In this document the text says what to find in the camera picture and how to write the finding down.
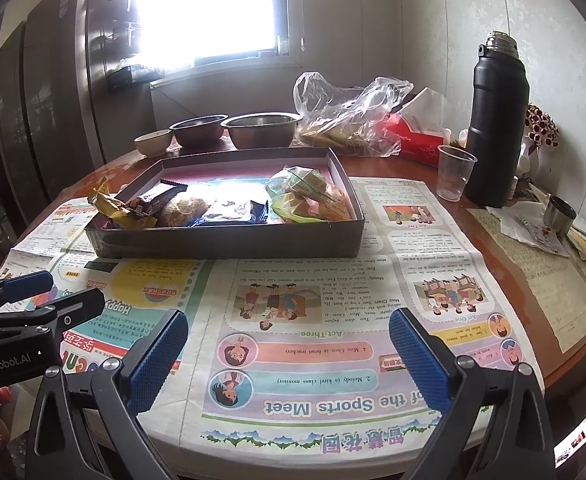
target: wooden table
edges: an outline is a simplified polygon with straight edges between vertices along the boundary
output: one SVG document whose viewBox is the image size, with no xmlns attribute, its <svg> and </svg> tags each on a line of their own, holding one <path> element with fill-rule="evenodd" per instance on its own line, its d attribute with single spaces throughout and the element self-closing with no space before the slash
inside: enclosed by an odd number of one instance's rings
<svg viewBox="0 0 586 480">
<path fill-rule="evenodd" d="M 173 142 L 162 158 L 227 150 L 234 150 L 228 136 L 223 136 L 217 145 L 209 146 L 207 149 L 199 151 L 184 150 Z M 34 229 L 61 203 L 71 198 L 86 196 L 103 176 L 108 178 L 111 190 L 119 190 L 121 186 L 131 182 L 157 160 L 158 158 L 146 158 L 137 152 L 130 152 L 102 166 L 74 186 L 63 190 L 57 199 L 35 219 L 22 236 Z M 401 156 L 390 156 L 388 158 L 344 156 L 340 157 L 340 161 L 346 173 L 350 176 L 423 180 L 433 193 L 436 190 L 437 170 L 435 168 Z M 486 266 L 500 284 L 519 319 L 521 319 L 544 376 L 547 399 L 558 395 L 568 396 L 586 381 L 586 336 L 563 354 L 546 316 L 528 286 L 522 270 L 508 259 L 481 224 L 467 211 L 467 208 L 476 206 L 466 197 L 463 197 L 457 203 L 447 202 L 441 198 L 439 201 L 453 216 L 473 245 L 481 251 L 486 261 Z"/>
</svg>

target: screw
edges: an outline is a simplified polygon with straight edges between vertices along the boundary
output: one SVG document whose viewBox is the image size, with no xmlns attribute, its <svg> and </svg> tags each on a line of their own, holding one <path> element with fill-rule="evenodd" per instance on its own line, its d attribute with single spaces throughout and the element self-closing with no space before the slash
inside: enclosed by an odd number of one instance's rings
<svg viewBox="0 0 586 480">
<path fill-rule="evenodd" d="M 460 355 L 460 357 L 457 358 L 457 364 L 468 370 L 475 366 L 475 361 L 473 361 L 472 357 L 468 357 L 468 355 Z"/>
<path fill-rule="evenodd" d="M 105 370 L 113 371 L 119 366 L 120 360 L 116 357 L 109 357 L 102 363 L 102 368 Z"/>
<path fill-rule="evenodd" d="M 524 375 L 530 375 L 533 373 L 533 368 L 528 363 L 521 363 L 518 366 L 518 370 L 519 370 L 519 373 L 524 374 Z"/>
<path fill-rule="evenodd" d="M 48 377 L 49 379 L 55 377 L 57 374 L 59 373 L 59 366 L 49 366 L 46 371 L 44 372 L 44 375 L 46 377 Z"/>
</svg>

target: black thermos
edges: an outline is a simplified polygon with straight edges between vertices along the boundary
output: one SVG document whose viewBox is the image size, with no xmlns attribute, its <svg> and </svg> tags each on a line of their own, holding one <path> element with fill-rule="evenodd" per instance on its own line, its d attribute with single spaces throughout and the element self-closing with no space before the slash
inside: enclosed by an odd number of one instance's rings
<svg viewBox="0 0 586 480">
<path fill-rule="evenodd" d="M 477 162 L 464 193 L 477 205 L 502 207 L 518 166 L 529 87 L 518 44 L 508 34 L 493 31 L 479 56 L 466 140 Z"/>
</svg>

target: plastic cup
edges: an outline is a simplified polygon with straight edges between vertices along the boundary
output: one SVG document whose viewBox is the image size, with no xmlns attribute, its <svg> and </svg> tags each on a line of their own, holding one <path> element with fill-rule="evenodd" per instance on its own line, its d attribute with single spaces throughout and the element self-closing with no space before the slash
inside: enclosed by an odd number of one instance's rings
<svg viewBox="0 0 586 480">
<path fill-rule="evenodd" d="M 438 150 L 438 195 L 449 202 L 458 202 L 477 157 L 453 146 L 438 146 Z"/>
</svg>

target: window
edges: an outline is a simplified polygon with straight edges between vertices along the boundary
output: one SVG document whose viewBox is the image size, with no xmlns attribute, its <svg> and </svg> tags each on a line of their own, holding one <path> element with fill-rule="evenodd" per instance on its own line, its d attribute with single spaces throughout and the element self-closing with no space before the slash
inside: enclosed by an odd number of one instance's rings
<svg viewBox="0 0 586 480">
<path fill-rule="evenodd" d="M 135 0 L 142 58 L 166 72 L 276 56 L 288 41 L 286 0 Z"/>
</svg>

